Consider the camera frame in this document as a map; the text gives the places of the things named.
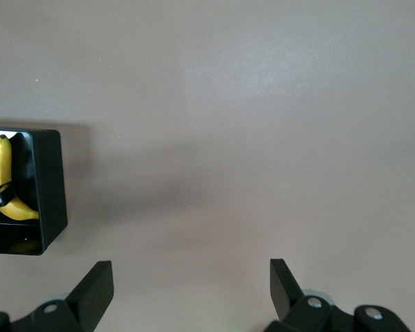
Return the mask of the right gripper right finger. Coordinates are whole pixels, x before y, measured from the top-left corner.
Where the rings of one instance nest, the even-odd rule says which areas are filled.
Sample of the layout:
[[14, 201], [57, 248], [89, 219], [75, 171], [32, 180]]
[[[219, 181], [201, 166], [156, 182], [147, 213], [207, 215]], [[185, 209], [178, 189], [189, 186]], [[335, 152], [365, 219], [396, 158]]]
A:
[[388, 308], [360, 305], [352, 314], [318, 295], [305, 295], [284, 259], [270, 260], [270, 296], [278, 319], [266, 331], [409, 331]]

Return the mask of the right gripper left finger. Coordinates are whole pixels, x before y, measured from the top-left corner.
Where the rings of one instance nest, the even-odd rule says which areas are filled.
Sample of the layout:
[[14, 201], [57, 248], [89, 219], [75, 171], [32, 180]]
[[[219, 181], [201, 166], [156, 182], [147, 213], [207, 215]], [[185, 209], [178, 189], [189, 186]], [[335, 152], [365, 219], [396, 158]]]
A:
[[94, 331], [114, 294], [110, 261], [99, 261], [65, 299], [45, 302], [12, 322], [0, 311], [0, 331]]

